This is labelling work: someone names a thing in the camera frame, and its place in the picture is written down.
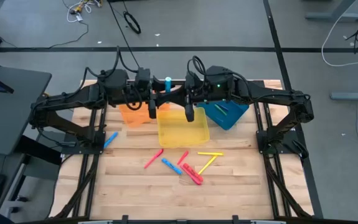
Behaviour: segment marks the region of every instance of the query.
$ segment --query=gray desk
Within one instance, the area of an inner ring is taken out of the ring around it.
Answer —
[[[31,112],[31,104],[44,92],[51,74],[0,67],[0,81],[14,89],[0,93],[0,154],[8,155],[17,146]]]
[[[0,67],[0,81],[14,89],[13,94],[0,93],[0,173],[7,176],[0,207],[26,156],[14,150],[22,142],[31,104],[44,92],[50,79],[49,73]]]

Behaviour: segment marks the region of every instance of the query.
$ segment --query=blue bin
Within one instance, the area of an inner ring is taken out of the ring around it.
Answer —
[[[227,115],[224,115],[215,105],[220,106]],[[197,107],[204,108],[206,115],[224,130],[229,130],[249,108],[248,105],[238,105],[233,101],[219,101],[208,104],[198,103]]]

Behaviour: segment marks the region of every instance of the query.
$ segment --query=pink marker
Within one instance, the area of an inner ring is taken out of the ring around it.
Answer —
[[[158,158],[158,156],[160,156],[160,155],[162,154],[162,152],[164,152],[164,149],[159,150],[159,151],[153,156],[153,158],[150,159],[150,160],[147,162],[147,164],[144,166],[144,169],[147,168],[152,162],[154,162],[154,160],[155,160],[156,158]]]
[[[179,162],[177,162],[178,165],[180,165],[180,163],[183,161],[184,158],[186,158],[186,156],[189,154],[189,151],[184,152],[183,156],[181,156],[181,158],[179,159]]]

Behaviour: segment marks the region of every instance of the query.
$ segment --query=red marker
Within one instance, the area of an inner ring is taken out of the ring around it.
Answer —
[[[178,165],[180,165],[180,163],[183,161],[184,158],[186,158],[186,156],[189,154],[189,151],[184,152],[183,156],[181,156],[181,158],[179,159],[179,162],[177,162]]]
[[[197,174],[197,172],[193,170],[188,164],[185,163],[181,165],[181,169],[183,169],[184,172],[186,172],[191,177],[192,181],[194,181],[196,184],[201,185],[204,181],[204,178]]]
[[[153,156],[153,158],[150,159],[150,160],[147,162],[147,164],[144,166],[144,169],[147,168],[152,162],[154,162],[154,160],[155,160],[156,158],[158,158],[158,156],[160,156],[160,155],[162,154],[162,152],[164,152],[164,149],[159,150],[159,151],[155,154],[155,156]]]

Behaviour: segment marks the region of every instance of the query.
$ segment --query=yellow bin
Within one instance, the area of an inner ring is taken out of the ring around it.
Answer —
[[[205,110],[194,108],[194,121],[188,122],[184,110],[158,111],[158,136],[162,147],[179,147],[209,141]]]

